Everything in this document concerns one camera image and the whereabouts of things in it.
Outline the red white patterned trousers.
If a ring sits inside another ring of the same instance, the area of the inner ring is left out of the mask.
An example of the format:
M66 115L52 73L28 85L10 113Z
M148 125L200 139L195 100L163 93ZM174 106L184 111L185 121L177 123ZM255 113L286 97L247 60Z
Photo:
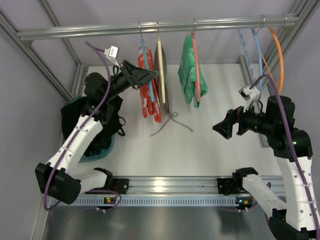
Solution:
M146 49L146 57L148 62L148 67L150 70L153 70L153 55L150 48L145 47ZM138 67L146 69L144 54L142 47L138 48ZM156 79L150 81L152 84L152 92L154 95L154 101L151 100L150 96L150 87L148 84L145 84L139 89L140 99L141 99L141 106L142 106L142 115L144 118L148 116L154 116L154 120L157 123L162 122L162 114L160 108L160 100L158 96L158 91L156 87Z

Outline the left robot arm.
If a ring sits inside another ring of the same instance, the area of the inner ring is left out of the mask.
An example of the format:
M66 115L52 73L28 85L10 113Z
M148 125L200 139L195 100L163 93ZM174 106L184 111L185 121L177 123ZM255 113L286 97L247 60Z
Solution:
M113 173L96 167L76 175L81 158L89 153L101 153L108 140L122 127L119 121L120 94L129 88L139 89L159 76L156 70L137 67L124 60L113 75L104 78L92 72L85 78L85 97L81 98L78 119L71 122L65 140L47 163L35 168L36 179L44 198L72 204L82 193L109 192Z

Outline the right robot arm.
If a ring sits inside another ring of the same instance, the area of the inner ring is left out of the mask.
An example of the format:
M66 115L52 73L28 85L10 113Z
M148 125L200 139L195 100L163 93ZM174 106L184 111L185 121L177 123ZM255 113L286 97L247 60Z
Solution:
M277 240L318 240L320 214L311 173L313 149L308 133L294 126L294 112L295 104L289 97L272 95L265 111L256 113L252 107L246 110L243 106L230 109L212 129L228 140L238 124L238 136L252 131L266 137L280 168L285 201L253 167L233 172L235 187L248 192L260 205Z

